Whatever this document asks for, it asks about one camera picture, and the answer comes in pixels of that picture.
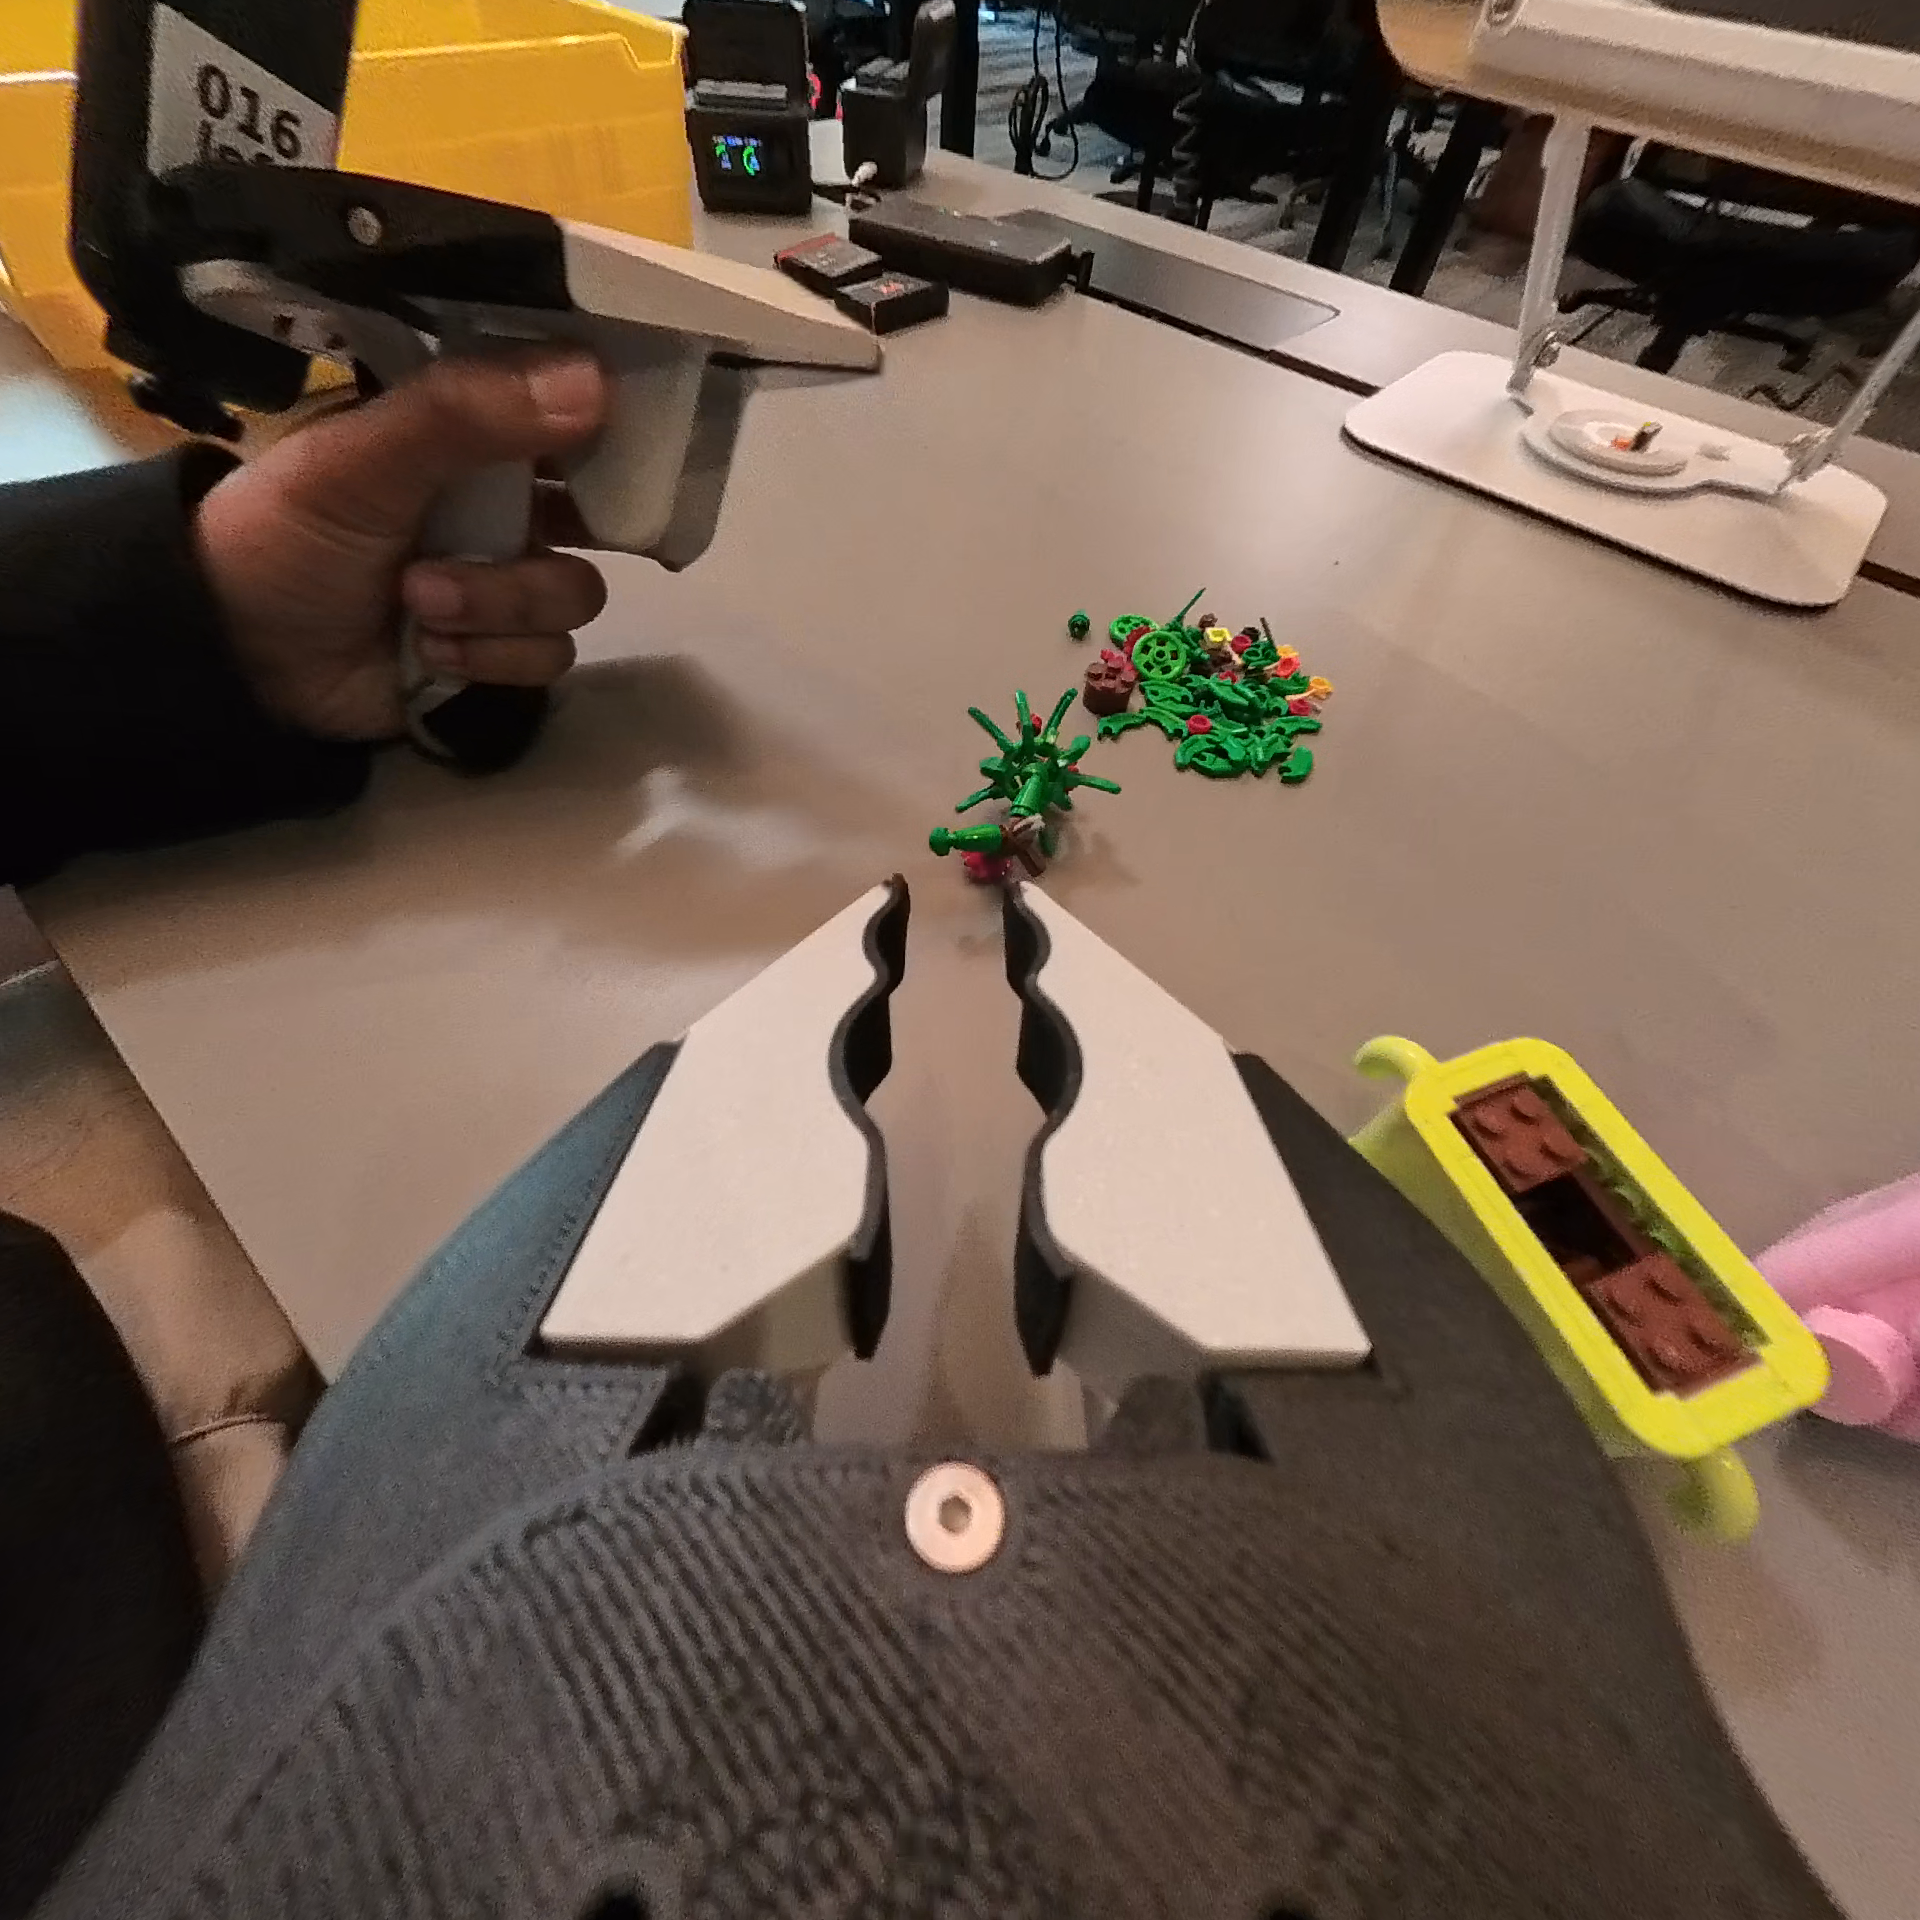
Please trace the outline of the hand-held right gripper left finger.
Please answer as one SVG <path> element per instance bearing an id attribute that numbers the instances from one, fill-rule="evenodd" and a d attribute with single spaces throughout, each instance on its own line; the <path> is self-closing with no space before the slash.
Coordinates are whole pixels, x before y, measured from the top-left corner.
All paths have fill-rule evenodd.
<path id="1" fill-rule="evenodd" d="M 672 1046 L 536 1331 L 559 1359 L 814 1381 L 871 1359 L 894 1292 L 871 1113 L 895 1046 L 909 893 L 892 876 Z"/>

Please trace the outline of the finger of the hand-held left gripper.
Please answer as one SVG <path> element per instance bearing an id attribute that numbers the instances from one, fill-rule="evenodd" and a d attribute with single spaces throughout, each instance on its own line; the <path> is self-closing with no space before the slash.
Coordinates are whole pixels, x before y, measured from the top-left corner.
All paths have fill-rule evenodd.
<path id="1" fill-rule="evenodd" d="M 771 267 L 559 220 L 572 308 L 635 333 L 672 331 L 767 368 L 879 369 L 879 337 Z"/>

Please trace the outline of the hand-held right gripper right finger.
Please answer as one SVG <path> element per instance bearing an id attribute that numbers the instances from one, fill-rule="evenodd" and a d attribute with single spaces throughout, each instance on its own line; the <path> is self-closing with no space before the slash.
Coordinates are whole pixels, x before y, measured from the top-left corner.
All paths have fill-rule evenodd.
<path id="1" fill-rule="evenodd" d="M 1000 901 L 1014 1075 L 1036 1132 L 1014 1222 L 1014 1331 L 1082 1440 L 1142 1382 L 1375 1377 L 1363 1327 L 1242 1056 L 1032 880 Z"/>

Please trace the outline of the toy flower stem with leaves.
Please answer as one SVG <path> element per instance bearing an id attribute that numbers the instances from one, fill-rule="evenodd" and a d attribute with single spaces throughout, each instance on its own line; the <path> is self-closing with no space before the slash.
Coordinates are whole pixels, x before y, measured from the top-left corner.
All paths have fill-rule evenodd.
<path id="1" fill-rule="evenodd" d="M 1037 880 L 1059 851 L 1059 829 L 1043 813 L 1011 812 L 994 822 L 934 828 L 927 851 L 959 856 L 974 881 Z"/>

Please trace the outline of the green leafy toy plant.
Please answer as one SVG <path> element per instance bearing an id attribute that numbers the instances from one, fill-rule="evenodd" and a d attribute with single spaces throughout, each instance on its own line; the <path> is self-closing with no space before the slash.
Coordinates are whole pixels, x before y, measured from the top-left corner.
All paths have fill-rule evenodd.
<path id="1" fill-rule="evenodd" d="M 1067 813 L 1078 793 L 1111 796 L 1119 783 L 1084 767 L 1092 748 L 1090 736 L 1063 736 L 1063 725 L 1077 701 L 1075 688 L 1036 716 L 1023 691 L 1014 695 L 1014 725 L 1000 726 L 983 708 L 968 707 L 967 718 L 991 743 L 994 751 L 975 765 L 981 787 L 956 803 L 954 813 L 994 805 L 1008 821 L 1043 821 Z"/>

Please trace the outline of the person's left forearm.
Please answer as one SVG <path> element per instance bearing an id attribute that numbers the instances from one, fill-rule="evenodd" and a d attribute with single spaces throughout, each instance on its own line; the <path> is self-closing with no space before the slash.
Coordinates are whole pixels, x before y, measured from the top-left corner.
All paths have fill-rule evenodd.
<path id="1" fill-rule="evenodd" d="M 3 486 L 3 881 L 88 854 L 317 819 L 372 750 L 280 723 L 195 544 L 238 469 L 208 443 Z"/>

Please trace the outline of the person's left hand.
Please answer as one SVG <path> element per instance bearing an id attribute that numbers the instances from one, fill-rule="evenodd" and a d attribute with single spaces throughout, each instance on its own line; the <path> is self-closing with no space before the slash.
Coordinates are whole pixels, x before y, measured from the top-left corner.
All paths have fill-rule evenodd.
<path id="1" fill-rule="evenodd" d="M 399 643 L 458 680 L 554 688 L 607 601 L 563 550 L 429 560 L 442 496 L 498 464 L 587 443 L 607 382 L 587 351 L 439 360 L 232 469 L 196 512 L 199 560 L 253 695 L 350 743 L 402 734 Z"/>

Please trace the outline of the yellow plastic bin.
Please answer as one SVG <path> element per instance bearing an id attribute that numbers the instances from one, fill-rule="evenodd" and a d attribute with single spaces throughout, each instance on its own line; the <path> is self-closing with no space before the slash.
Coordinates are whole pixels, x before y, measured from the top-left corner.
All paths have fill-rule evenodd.
<path id="1" fill-rule="evenodd" d="M 66 256 L 78 11 L 3 5 L 3 299 L 56 364 L 106 372 Z M 687 246 L 680 47 L 678 23 L 615 5 L 365 1 L 341 160 Z"/>

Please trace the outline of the black power bank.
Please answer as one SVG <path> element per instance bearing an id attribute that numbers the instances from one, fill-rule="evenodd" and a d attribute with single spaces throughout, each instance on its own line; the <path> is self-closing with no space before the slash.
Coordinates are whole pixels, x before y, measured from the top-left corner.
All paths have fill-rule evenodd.
<path id="1" fill-rule="evenodd" d="M 796 1 L 685 1 L 685 133 L 710 212 L 803 216 L 808 176 L 808 40 Z"/>

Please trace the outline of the flat black case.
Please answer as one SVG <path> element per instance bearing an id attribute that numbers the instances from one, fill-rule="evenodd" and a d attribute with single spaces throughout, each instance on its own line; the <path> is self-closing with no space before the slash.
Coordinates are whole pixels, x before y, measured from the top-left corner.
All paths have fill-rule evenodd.
<path id="1" fill-rule="evenodd" d="M 847 240 L 883 267 L 1020 308 L 1087 283 L 1090 256 L 1066 235 L 904 196 L 847 206 Z"/>

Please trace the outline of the black box device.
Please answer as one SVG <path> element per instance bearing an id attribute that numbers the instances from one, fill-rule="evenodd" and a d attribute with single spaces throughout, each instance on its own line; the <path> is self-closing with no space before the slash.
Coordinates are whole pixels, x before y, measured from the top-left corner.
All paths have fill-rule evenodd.
<path id="1" fill-rule="evenodd" d="M 956 43 L 956 1 L 926 1 L 914 13 L 904 60 L 869 62 L 844 81 L 836 116 L 850 184 L 888 191 L 922 176 L 927 107 L 943 95 Z"/>

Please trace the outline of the lime toy brick pot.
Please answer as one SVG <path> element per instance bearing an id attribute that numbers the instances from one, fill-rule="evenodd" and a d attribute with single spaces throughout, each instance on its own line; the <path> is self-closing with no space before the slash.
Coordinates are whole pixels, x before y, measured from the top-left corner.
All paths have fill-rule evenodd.
<path id="1" fill-rule="evenodd" d="M 1679 1528 L 1751 1539 L 1742 1441 L 1830 1382 L 1784 1297 L 1560 1046 L 1440 1059 L 1380 1036 L 1354 1064 L 1392 1094 L 1350 1144 L 1471 1261 L 1597 1446 L 1643 1467 Z"/>

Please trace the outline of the pile of small toy pieces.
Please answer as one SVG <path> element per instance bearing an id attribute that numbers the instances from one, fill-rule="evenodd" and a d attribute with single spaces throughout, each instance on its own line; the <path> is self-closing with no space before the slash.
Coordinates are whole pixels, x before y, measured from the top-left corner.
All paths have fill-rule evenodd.
<path id="1" fill-rule="evenodd" d="M 1130 710 L 1094 718 L 1094 741 L 1154 732 L 1176 769 L 1213 782 L 1312 776 L 1335 688 L 1266 620 L 1228 628 L 1195 604 L 1165 620 L 1119 613 L 1102 653 L 1130 655 L 1139 688 Z"/>

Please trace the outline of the black desk mat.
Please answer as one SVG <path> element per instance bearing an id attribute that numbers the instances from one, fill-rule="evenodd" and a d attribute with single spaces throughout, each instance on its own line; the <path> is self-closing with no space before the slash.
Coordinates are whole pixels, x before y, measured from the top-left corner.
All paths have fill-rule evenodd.
<path id="1" fill-rule="evenodd" d="M 1011 220 L 1067 241 L 1086 296 L 1219 345 L 1276 357 L 1338 317 L 1332 303 L 1040 208 L 1021 208 Z"/>

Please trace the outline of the pink toy pot with plant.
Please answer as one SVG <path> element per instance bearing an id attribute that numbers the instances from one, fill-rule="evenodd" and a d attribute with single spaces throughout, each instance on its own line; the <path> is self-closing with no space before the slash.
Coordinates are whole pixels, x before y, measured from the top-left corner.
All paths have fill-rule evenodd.
<path id="1" fill-rule="evenodd" d="M 1813 1412 L 1918 1445 L 1918 1174 L 1815 1214 L 1752 1255 L 1828 1359 Z"/>

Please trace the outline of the white monitor stand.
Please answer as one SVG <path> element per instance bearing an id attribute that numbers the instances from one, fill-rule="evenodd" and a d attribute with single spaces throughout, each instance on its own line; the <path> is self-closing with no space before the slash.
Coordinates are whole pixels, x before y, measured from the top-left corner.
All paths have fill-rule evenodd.
<path id="1" fill-rule="evenodd" d="M 1346 437 L 1710 584 L 1834 607 L 1888 510 L 1840 453 L 1916 357 L 1916 320 L 1834 427 L 1778 443 L 1555 372 L 1555 313 L 1599 127 L 1912 206 L 1916 5 L 1856 32 L 1790 5 L 1410 5 L 1382 33 L 1415 80 L 1542 111 L 1549 131 L 1508 357 L 1442 351 L 1358 401 Z M 1664 425 L 1648 457 L 1604 446 L 1645 420 Z"/>

